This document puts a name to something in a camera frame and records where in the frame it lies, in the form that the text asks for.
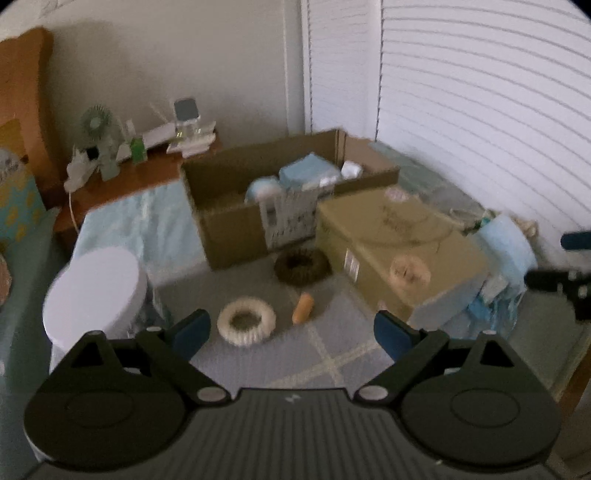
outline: cardboard box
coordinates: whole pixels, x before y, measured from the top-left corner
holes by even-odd
[[[368,140],[332,130],[272,143],[231,148],[181,165],[193,217],[212,269],[254,260],[316,230],[318,198],[394,184],[398,167]],[[362,177],[333,187],[289,193],[261,203],[244,203],[250,183],[315,152],[339,168],[345,160],[364,167]]]
[[[397,186],[319,205],[316,245],[371,308],[434,330],[478,294],[488,263],[452,223]]]

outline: white logo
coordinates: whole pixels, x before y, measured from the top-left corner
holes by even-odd
[[[301,400],[301,397],[297,394],[294,393],[291,397],[286,397],[285,401],[288,401],[289,403],[291,403],[292,405],[297,401],[297,400]]]

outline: wooden nightstand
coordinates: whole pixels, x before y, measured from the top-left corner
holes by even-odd
[[[209,151],[193,158],[200,158],[222,149],[222,142],[216,137]],[[134,165],[127,160],[120,165],[121,171],[114,179],[102,181],[100,173],[94,172],[81,189],[72,194],[74,219],[80,228],[86,214],[105,203],[114,202],[122,197],[146,190],[179,178],[178,165],[183,161],[180,153],[167,155],[166,146],[154,148],[148,152],[148,160]],[[66,202],[57,216],[53,231],[63,246],[72,252],[77,235],[70,207]]]

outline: orange cylinder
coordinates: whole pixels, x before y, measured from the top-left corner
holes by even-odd
[[[294,325],[299,325],[300,323],[305,323],[310,318],[310,314],[312,313],[312,309],[314,308],[314,298],[309,293],[302,293],[300,296],[300,300],[298,301],[297,305],[294,309],[294,314],[291,320],[293,321]]]

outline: white ring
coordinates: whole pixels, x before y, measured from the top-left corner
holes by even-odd
[[[232,319],[238,313],[250,313],[261,321],[248,330],[237,330],[232,325]],[[262,342],[275,330],[275,312],[260,299],[241,297],[224,307],[217,318],[217,329],[227,342],[236,346],[251,346]]]

